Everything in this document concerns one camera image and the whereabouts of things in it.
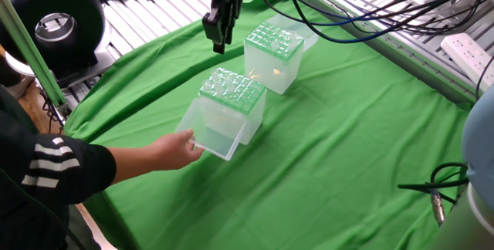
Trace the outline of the person's right hand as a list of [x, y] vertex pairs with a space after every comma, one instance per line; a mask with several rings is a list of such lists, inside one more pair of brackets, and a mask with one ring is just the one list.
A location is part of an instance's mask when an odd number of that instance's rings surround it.
[[153, 169], [178, 170], [197, 161], [204, 150], [191, 142], [193, 136], [193, 130], [183, 130], [179, 133], [166, 134], [146, 146], [146, 151], [151, 156]]

